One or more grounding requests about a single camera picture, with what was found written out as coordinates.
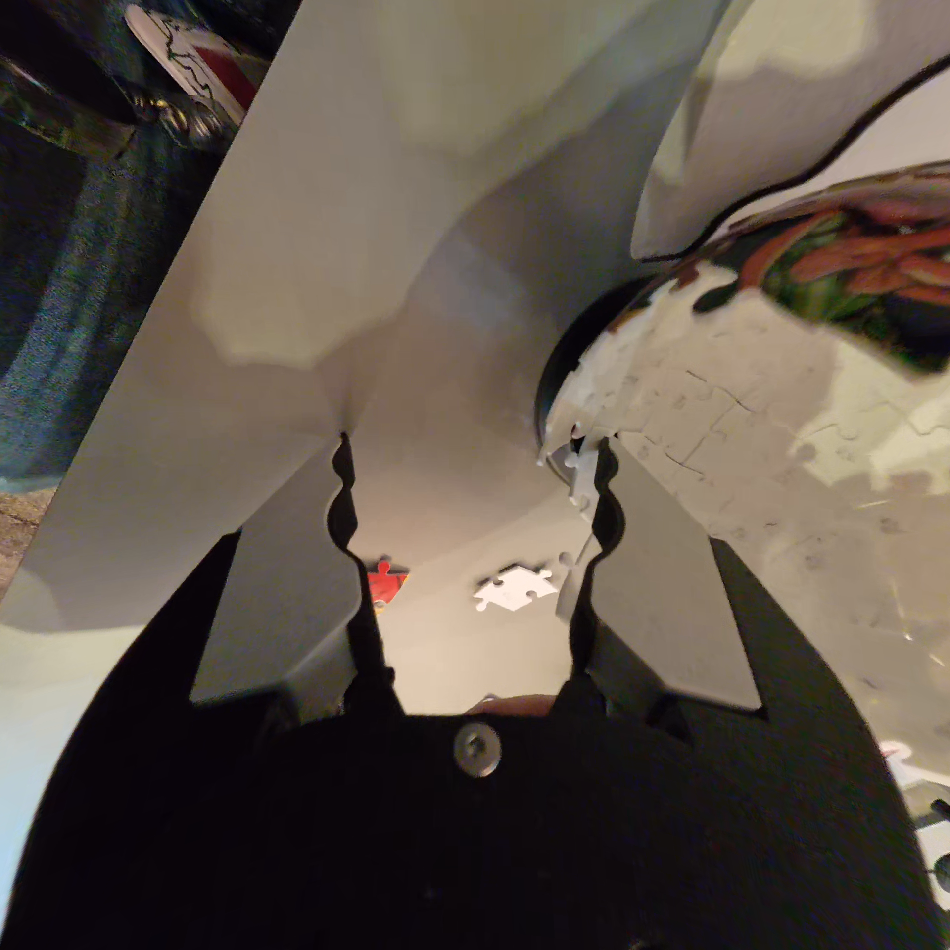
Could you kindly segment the single white puzzle piece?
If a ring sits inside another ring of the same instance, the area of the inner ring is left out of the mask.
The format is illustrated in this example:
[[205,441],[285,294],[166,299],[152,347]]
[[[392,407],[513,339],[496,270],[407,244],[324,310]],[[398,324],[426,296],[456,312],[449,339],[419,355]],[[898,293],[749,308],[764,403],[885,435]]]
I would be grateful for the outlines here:
[[546,568],[532,569],[523,565],[506,568],[485,580],[474,592],[476,610],[481,613],[489,606],[515,612],[533,601],[556,594],[559,588],[552,583],[552,572]]
[[558,593],[555,614],[565,625],[570,625],[571,623],[580,589],[585,579],[587,566],[596,553],[596,551],[587,545],[576,556],[572,556],[566,552],[559,556],[559,563],[564,567],[565,574]]

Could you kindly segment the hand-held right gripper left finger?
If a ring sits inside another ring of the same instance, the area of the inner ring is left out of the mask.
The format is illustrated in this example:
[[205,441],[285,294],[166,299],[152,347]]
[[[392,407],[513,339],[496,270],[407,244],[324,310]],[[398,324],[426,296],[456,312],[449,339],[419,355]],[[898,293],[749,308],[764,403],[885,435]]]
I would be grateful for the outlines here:
[[193,703],[275,694],[299,723],[402,713],[367,569],[350,549],[354,483],[350,438],[339,434],[244,523]]

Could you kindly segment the colourful puzzle ball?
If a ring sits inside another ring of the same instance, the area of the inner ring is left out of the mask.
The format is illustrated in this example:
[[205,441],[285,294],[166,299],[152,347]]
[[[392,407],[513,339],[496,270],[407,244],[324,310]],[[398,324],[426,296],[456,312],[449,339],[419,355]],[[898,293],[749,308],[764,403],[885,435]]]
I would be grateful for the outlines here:
[[948,770],[948,160],[735,211],[587,350],[542,452],[618,438]]

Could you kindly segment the small red colourful puzzle piece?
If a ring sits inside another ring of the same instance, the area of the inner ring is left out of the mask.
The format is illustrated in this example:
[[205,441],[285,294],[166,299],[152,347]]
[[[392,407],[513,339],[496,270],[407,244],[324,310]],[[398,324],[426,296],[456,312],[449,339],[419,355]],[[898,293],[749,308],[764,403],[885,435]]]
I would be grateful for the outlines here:
[[394,600],[410,577],[408,568],[395,565],[387,556],[367,567],[371,602],[376,614],[382,613]]

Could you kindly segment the person's blue jeans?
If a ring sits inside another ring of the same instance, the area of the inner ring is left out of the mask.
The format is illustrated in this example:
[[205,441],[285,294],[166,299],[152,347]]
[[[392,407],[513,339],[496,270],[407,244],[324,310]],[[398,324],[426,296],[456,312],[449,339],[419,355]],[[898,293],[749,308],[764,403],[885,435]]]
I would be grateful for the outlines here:
[[170,106],[93,160],[2,121],[2,491],[64,477],[236,131]]

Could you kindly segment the white printed key tag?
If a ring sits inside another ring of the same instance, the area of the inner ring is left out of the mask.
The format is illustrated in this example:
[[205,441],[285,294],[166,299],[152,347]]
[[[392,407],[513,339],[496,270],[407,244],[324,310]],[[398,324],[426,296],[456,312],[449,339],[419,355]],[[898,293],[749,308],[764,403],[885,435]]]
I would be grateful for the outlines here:
[[269,60],[158,10],[127,5],[125,24],[186,95],[231,126],[243,124]]

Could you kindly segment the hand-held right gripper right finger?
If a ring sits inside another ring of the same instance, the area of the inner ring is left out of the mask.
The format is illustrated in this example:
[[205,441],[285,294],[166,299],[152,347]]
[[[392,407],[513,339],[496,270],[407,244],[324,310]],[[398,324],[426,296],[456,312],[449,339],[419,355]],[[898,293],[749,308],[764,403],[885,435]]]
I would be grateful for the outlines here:
[[569,623],[572,674],[647,719],[684,697],[740,713],[763,705],[705,528],[618,438],[594,462],[595,553]]

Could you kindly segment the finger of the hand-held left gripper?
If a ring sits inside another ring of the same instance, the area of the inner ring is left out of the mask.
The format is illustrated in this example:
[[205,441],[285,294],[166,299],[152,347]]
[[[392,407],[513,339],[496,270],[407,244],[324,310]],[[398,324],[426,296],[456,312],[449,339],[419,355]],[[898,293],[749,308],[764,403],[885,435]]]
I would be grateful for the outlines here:
[[944,1],[731,2],[644,185],[631,255],[687,252],[759,195],[805,188],[885,111],[948,95]]

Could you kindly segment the black round ball stand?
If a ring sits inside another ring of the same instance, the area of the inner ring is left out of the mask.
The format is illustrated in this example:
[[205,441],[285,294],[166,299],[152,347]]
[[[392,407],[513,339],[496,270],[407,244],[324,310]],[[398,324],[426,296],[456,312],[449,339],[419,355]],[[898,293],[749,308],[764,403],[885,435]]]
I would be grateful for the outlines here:
[[647,272],[620,284],[593,301],[567,328],[540,375],[533,409],[533,428],[539,450],[539,464],[546,465],[567,487],[574,478],[574,469],[567,464],[567,455],[577,452],[585,436],[568,435],[567,442],[555,445],[550,454],[543,454],[549,414],[568,377],[580,368],[581,358],[659,276]]

